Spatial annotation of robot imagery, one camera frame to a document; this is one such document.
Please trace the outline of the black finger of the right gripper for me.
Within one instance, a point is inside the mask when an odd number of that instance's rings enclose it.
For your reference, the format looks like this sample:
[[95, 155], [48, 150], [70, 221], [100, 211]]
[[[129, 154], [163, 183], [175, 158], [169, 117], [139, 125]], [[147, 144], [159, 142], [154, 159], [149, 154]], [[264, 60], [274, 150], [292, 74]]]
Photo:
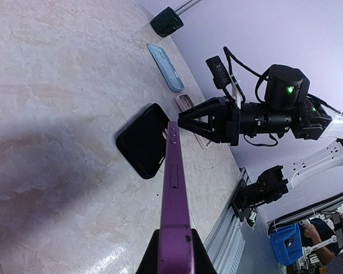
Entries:
[[196, 120], [197, 118], [202, 118], [203, 116], [212, 117], [219, 114], [223, 109], [225, 104], [224, 97], [214, 97], [208, 99], [188, 110], [182, 111], [178, 114], [178, 125], [182, 126]]

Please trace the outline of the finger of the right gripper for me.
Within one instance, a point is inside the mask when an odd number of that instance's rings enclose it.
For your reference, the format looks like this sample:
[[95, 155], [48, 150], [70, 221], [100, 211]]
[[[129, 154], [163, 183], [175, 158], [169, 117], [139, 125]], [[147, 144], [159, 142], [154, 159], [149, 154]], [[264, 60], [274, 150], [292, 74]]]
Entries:
[[197, 135], [200, 135], [212, 142], [215, 143], [225, 143], [225, 139], [224, 139], [224, 135], [222, 133], [220, 133], [218, 130], [215, 130], [213, 128], [202, 128], [199, 126], [186, 126], [185, 127], [186, 130], [193, 132]]

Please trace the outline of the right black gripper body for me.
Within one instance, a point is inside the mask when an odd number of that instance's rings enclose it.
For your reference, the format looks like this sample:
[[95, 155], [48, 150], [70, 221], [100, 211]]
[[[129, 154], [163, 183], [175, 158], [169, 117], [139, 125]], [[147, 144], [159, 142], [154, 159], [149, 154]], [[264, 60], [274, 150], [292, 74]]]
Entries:
[[271, 65], [259, 76], [254, 92], [258, 102], [226, 104], [224, 143], [239, 144], [239, 136], [253, 138], [258, 134], [276, 134], [281, 138], [293, 127], [294, 110], [305, 101], [310, 81], [298, 68]]

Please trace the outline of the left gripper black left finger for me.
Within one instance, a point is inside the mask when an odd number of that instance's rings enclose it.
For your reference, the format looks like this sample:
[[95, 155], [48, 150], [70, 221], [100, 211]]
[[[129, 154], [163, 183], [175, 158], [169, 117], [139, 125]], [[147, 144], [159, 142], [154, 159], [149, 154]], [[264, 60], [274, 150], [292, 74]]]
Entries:
[[153, 232], [136, 274], [159, 274], [159, 233], [160, 229]]

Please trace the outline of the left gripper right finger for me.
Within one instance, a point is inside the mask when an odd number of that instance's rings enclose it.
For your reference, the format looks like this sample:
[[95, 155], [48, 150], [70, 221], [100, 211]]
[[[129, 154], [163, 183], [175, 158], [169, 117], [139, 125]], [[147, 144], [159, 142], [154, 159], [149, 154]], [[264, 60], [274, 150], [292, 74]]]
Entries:
[[195, 274], [217, 274], [196, 229], [192, 228]]

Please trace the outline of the purple smartphone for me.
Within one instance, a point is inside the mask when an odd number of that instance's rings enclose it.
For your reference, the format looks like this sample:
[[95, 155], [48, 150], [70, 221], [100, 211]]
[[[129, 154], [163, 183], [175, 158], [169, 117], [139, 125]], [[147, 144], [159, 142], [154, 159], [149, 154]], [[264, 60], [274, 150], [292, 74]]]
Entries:
[[188, 196], [177, 122], [167, 129], [158, 273], [194, 273], [194, 251]]

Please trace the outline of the black phone case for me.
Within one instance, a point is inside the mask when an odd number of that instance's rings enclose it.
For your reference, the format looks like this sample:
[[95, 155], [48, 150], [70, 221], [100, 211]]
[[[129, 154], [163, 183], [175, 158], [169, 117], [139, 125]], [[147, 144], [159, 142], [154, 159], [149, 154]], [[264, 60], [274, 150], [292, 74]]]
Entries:
[[122, 130], [116, 147], [137, 174], [151, 179], [157, 174], [166, 152], [166, 129], [170, 119], [153, 103]]

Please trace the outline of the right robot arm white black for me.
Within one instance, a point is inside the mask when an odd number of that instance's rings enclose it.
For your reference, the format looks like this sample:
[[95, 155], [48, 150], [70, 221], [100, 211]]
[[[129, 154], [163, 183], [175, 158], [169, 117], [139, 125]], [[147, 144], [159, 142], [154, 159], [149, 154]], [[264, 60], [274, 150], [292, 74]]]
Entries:
[[263, 100], [237, 103], [229, 94], [211, 98], [178, 116], [178, 125], [215, 143], [236, 146], [240, 137], [267, 134], [277, 142], [287, 132], [297, 139], [330, 137], [334, 143], [303, 160], [264, 171], [257, 181], [240, 187], [238, 208], [274, 202], [307, 178], [343, 165], [343, 113], [310, 95], [309, 79], [286, 65], [272, 65], [259, 78], [266, 82]]

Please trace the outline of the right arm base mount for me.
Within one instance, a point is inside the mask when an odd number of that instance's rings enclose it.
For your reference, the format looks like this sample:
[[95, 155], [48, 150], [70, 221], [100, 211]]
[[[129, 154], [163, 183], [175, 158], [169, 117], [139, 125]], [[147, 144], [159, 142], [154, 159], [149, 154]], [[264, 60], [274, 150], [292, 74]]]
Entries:
[[256, 184], [247, 185], [245, 179], [241, 179], [233, 192], [230, 205], [237, 219], [243, 222], [248, 218], [251, 208], [260, 202]]

